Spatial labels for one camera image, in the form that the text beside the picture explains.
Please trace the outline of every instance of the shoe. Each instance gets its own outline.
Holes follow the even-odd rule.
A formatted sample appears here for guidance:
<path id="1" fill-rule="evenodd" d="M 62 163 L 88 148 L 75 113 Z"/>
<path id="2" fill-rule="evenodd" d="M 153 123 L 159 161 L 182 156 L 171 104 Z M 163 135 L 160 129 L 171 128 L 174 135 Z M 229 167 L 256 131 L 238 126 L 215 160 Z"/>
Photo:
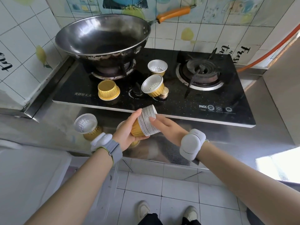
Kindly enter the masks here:
<path id="1" fill-rule="evenodd" d="M 193 220 L 197 220 L 197 209 L 194 206 L 188 206 L 183 217 L 187 218 L 190 222 Z"/>
<path id="2" fill-rule="evenodd" d="M 139 222 L 150 212 L 150 206 L 149 204 L 142 200 L 139 202 L 139 205 L 137 206 L 137 218 Z"/>

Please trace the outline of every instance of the forearm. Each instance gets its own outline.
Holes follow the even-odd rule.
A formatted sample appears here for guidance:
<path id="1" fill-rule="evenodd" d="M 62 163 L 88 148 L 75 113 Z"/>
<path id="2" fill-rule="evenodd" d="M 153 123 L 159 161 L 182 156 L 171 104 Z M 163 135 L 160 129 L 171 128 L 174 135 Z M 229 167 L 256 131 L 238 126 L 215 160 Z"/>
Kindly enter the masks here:
<path id="1" fill-rule="evenodd" d="M 205 142 L 197 155 L 266 225 L 300 224 L 300 193 Z"/>
<path id="2" fill-rule="evenodd" d="M 108 152 L 98 149 L 25 225 L 82 224 L 112 165 Z"/>

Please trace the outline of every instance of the round logo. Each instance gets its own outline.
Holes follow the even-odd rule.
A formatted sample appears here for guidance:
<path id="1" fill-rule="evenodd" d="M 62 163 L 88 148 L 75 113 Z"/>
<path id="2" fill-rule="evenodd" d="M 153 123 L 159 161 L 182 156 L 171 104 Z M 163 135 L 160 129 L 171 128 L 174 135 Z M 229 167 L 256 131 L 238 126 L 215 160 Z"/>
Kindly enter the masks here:
<path id="1" fill-rule="evenodd" d="M 232 108 L 231 108 L 231 107 L 226 107 L 225 110 L 226 110 L 227 112 L 232 112 Z"/>
<path id="2" fill-rule="evenodd" d="M 215 109 L 215 107 L 214 107 L 213 105 L 208 105 L 207 108 L 208 108 L 209 110 L 214 110 L 214 109 Z"/>

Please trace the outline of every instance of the wok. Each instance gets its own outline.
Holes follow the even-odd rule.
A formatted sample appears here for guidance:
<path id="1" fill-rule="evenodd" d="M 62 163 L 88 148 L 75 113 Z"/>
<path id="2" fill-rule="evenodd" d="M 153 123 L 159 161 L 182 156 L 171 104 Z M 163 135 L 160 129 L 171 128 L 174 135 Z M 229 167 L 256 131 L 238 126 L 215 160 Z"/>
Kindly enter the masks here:
<path id="1" fill-rule="evenodd" d="M 168 11 L 149 23 L 125 14 L 92 16 L 62 28 L 55 42 L 69 55 L 95 67 L 120 66 L 131 61 L 146 45 L 152 24 L 188 14 L 192 7 Z"/>

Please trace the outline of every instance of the red hose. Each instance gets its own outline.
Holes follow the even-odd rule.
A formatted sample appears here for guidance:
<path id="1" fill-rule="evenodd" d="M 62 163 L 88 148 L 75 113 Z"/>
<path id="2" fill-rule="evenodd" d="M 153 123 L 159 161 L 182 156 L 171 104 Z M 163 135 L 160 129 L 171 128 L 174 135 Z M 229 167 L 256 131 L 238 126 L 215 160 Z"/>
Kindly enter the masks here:
<path id="1" fill-rule="evenodd" d="M 270 56 L 272 53 L 274 53 L 276 50 L 278 50 L 283 44 L 285 44 L 291 37 L 293 37 L 298 31 L 300 30 L 300 24 L 298 24 L 297 27 L 295 27 L 294 30 L 291 31 L 291 33 L 289 33 L 287 35 L 287 37 L 285 37 L 277 46 L 275 46 L 272 50 L 270 50 L 268 53 L 266 53 L 264 56 L 260 57 L 259 59 L 257 59 L 256 61 L 252 62 L 249 65 L 246 65 L 245 67 L 242 67 L 240 69 L 237 70 L 238 73 L 251 68 L 252 66 L 260 63 L 262 60 L 265 60 L 268 56 Z"/>

